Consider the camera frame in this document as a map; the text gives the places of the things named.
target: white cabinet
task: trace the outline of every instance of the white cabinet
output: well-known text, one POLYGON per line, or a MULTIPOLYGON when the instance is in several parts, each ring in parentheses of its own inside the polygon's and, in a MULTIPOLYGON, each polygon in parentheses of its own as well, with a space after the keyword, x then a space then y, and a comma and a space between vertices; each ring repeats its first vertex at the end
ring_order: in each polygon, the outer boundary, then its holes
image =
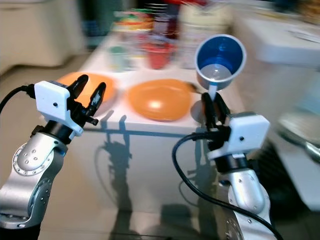
POLYGON ((320 44, 294 37, 284 23, 236 10, 233 34, 247 50, 247 63, 234 83, 248 111, 276 126, 303 97, 320 66, 320 44))
POLYGON ((0 73, 13 65, 62 65, 73 54, 63 19, 57 0, 0 1, 0 73))

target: floor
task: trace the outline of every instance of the floor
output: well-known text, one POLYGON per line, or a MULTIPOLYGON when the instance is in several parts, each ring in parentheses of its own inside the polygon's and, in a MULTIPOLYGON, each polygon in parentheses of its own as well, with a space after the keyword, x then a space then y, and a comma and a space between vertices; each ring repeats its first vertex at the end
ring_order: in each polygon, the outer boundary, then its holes
MULTIPOLYGON (((88 56, 89 53, 74 57, 61 68, 15 67, 1 76, 0 98, 20 85, 56 80, 67 73, 77 71, 88 56)), ((35 101, 24 93, 13 97, 3 109, 0 118, 1 185, 9 175, 12 154, 28 140, 31 131, 38 124, 43 124, 43 121, 36 110, 35 101)), ((177 229, 184 232, 181 239, 212 239, 199 236, 192 228, 193 218, 190 222, 179 217, 167 217, 159 221, 159 216, 150 213, 121 213, 116 209, 101 208, 93 186, 86 180, 76 163, 71 154, 66 155, 63 168, 54 181, 40 240, 155 240, 166 239, 166 236, 160 233, 175 233, 177 229), (153 226, 143 232, 140 230, 141 225, 153 226)), ((319 225, 319 213, 308 213, 296 219, 275 222, 276 228, 285 240, 318 240, 319 225)))

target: white counter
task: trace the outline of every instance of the white counter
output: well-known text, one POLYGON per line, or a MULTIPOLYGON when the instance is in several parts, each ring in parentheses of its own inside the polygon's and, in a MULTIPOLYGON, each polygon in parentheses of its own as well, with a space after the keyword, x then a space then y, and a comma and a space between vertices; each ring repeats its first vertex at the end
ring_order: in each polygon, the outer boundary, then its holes
MULTIPOLYGON (((190 113, 177 121, 170 122, 160 122, 147 119, 133 112, 123 97, 124 91, 134 85, 151 80, 168 78, 193 83, 197 85, 202 92, 204 92, 205 89, 202 88, 197 82, 195 70, 180 68, 178 66, 178 62, 173 62, 164 69, 151 69, 148 66, 148 62, 145 58, 136 57, 133 59, 135 70, 121 73, 112 72, 109 67, 111 64, 107 49, 110 46, 116 45, 117 38, 115 36, 107 37, 79 70, 81 72, 90 72, 111 76, 116 80, 118 94, 116 101, 109 108, 109 110, 113 110, 113 114, 108 118, 109 129, 119 129, 118 123, 123 115, 126 115, 126 129, 132 131, 154 132, 156 128, 156 132, 158 133, 187 134, 190 133, 190 130, 192 131, 192 129, 194 130, 200 126, 200 124, 191 117, 190 113)), ((231 110, 237 112, 243 111, 244 107, 234 84, 231 84, 228 88, 220 91, 220 93, 231 110)), ((193 103, 201 99, 200 94, 193 93, 192 96, 193 103)), ((109 111, 106 110, 107 108, 105 108, 103 105, 101 106, 101 110, 97 113, 98 119, 102 119, 108 114, 109 111)))
POLYGON ((273 19, 240 18, 250 29, 253 47, 258 60, 271 64, 297 65, 318 68, 320 44, 297 38, 289 30, 293 24, 306 26, 298 21, 279 22, 273 19))

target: plate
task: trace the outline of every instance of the plate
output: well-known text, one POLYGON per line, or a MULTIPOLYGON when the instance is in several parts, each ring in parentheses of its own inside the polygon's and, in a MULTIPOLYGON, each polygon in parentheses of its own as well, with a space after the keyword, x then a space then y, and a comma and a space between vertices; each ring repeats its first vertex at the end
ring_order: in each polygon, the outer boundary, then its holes
POLYGON ((127 91, 133 110, 156 121, 176 121, 185 116, 192 104, 192 88, 177 79, 144 82, 127 91))

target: white table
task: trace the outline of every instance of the white table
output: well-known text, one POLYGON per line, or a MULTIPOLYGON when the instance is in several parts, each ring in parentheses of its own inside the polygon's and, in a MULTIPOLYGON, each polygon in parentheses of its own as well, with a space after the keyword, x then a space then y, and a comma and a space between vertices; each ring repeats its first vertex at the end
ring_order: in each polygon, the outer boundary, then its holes
MULTIPOLYGON (((111 106, 101 105, 97 113, 100 124, 97 127, 87 124, 83 136, 72 141, 70 151, 108 208, 116 208, 119 204, 116 203, 117 196, 125 195, 126 200, 120 204, 122 209, 132 207, 136 212, 161 213, 165 205, 178 204, 189 208, 192 214, 197 214, 198 208, 188 204, 179 193, 181 179, 172 164, 171 151, 183 135, 200 131, 200 123, 192 118, 191 113, 177 121, 153 121, 133 112, 124 98, 125 90, 131 86, 156 79, 174 78, 201 88, 196 80, 196 72, 182 69, 175 62, 162 70, 150 69, 144 58, 135 59, 136 70, 111 72, 107 48, 116 44, 116 36, 107 37, 80 69, 82 72, 114 77, 118 94, 111 106)), ((221 91, 221 94, 231 110, 243 111, 241 99, 233 84, 221 91)), ((194 103, 200 98, 200 94, 193 94, 194 103)), ((195 153, 193 142, 181 147, 178 159, 183 168, 195 170, 196 157, 198 164, 201 162, 203 165, 205 159, 201 157, 202 151, 200 144, 197 144, 195 153)), ((202 185, 209 184, 212 181, 210 176, 216 175, 214 168, 210 168, 211 164, 207 163, 208 167, 202 175, 197 175, 202 185)), ((184 185, 182 190, 188 200, 197 203, 198 197, 184 185)))

